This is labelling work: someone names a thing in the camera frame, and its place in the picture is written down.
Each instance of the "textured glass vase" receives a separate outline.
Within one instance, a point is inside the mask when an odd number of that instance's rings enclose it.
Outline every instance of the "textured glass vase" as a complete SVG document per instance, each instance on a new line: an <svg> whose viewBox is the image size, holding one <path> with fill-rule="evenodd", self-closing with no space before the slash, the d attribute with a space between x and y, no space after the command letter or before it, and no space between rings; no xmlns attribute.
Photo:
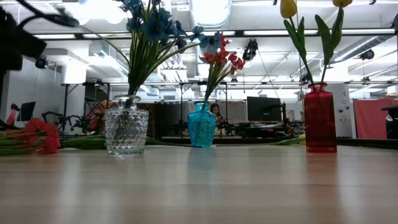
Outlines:
<svg viewBox="0 0 398 224"><path fill-rule="evenodd" d="M196 110L188 114L188 131L192 146L210 147L216 130L216 116L209 111L209 102L195 102Z"/></svg>
<svg viewBox="0 0 398 224"><path fill-rule="evenodd" d="M307 152L337 152L333 94L326 83L309 85L304 98L305 142Z"/></svg>
<svg viewBox="0 0 398 224"><path fill-rule="evenodd" d="M118 108L105 112L106 148L109 154L137 156L144 153L148 111L138 110L138 96L115 96Z"/></svg>

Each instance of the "white wall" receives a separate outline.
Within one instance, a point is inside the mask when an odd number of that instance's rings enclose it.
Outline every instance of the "white wall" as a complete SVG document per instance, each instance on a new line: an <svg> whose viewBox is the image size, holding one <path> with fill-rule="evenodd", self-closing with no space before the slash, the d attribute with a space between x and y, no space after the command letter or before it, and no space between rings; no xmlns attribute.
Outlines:
<svg viewBox="0 0 398 224"><path fill-rule="evenodd" d="M34 62L24 59L22 70L10 71L4 79L1 119L8 118L12 103L21 107L23 103L35 101L34 118L41 118L47 111L62 113L64 88L60 86L61 81L61 74L51 69L40 70ZM23 122L15 125L24 126Z"/></svg>

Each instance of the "glass vase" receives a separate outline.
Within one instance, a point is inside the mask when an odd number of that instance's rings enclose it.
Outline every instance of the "glass vase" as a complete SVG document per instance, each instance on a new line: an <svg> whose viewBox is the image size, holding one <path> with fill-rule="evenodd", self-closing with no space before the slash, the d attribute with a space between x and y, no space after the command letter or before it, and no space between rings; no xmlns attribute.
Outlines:
<svg viewBox="0 0 398 224"><path fill-rule="evenodd" d="M337 152L333 94L326 83L309 85L304 98L305 142L307 152Z"/></svg>
<svg viewBox="0 0 398 224"><path fill-rule="evenodd" d="M188 131L192 146L210 147L216 129L216 116L209 111L209 102L195 102L196 110L188 114Z"/></svg>
<svg viewBox="0 0 398 224"><path fill-rule="evenodd" d="M105 112L106 148L109 154L137 156L144 153L148 111L138 110L138 96L118 95L118 108Z"/></svg>

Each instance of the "desk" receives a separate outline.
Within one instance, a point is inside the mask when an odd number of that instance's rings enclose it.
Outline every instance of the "desk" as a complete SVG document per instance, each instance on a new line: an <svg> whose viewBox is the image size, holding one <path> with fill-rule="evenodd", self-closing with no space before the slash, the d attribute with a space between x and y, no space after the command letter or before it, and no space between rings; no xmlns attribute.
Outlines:
<svg viewBox="0 0 398 224"><path fill-rule="evenodd" d="M147 147L0 157L2 224L397 223L398 151Z"/></svg>

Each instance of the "person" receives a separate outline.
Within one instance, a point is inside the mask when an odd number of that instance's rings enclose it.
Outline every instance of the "person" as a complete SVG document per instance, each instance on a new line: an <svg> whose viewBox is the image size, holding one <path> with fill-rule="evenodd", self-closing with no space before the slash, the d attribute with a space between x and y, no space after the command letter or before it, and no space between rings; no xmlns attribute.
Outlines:
<svg viewBox="0 0 398 224"><path fill-rule="evenodd" d="M217 121L217 126L218 125L220 125L222 122L223 122L223 120L224 120L224 117L223 117L223 115L221 115L221 113L220 113L220 107L218 106L218 104L217 103L213 103L211 106L210 106L210 111L213 113L213 114L215 114L216 115L216 121Z"/></svg>

